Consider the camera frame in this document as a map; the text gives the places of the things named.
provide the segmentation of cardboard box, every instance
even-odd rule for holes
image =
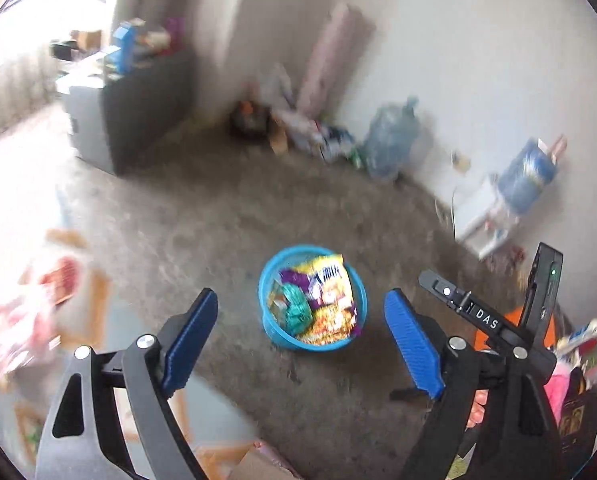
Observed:
[[[286,469],[275,465],[256,449],[250,449],[228,480],[296,480]]]
[[[80,50],[89,52],[91,50],[101,49],[101,30],[79,30],[76,38],[76,43]]]

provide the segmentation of pink rolled mat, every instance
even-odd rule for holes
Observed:
[[[309,119],[316,119],[327,103],[329,90],[336,82],[349,55],[354,29],[362,19],[360,10],[337,2],[329,13],[321,35],[307,63],[296,109]]]

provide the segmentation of plastic water bottle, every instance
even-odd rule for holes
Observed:
[[[530,139],[499,178],[498,189],[509,208],[517,215],[524,215],[556,172],[552,156],[538,147],[537,140]]]
[[[387,105],[377,111],[363,144],[372,178],[393,182],[407,163],[411,146],[421,133],[421,123],[414,115],[417,104],[416,97],[409,97],[405,106]]]

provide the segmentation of human hand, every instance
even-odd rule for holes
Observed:
[[[469,414],[467,428],[475,428],[483,421],[485,416],[485,404],[487,403],[487,390],[476,390],[473,397],[472,411]]]

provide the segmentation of purple wrapper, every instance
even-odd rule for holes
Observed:
[[[354,314],[354,316],[356,316],[356,324],[354,325],[354,328],[351,329],[351,332],[349,333],[349,335],[351,337],[357,337],[360,335],[360,324],[358,323],[358,311],[356,310],[356,305],[354,305],[351,308],[352,313]]]
[[[309,299],[309,276],[296,272],[296,270],[293,269],[282,269],[278,275],[280,276],[280,283],[291,283],[303,291],[307,298],[307,303],[309,303],[309,308],[318,310],[323,306],[318,300]]]

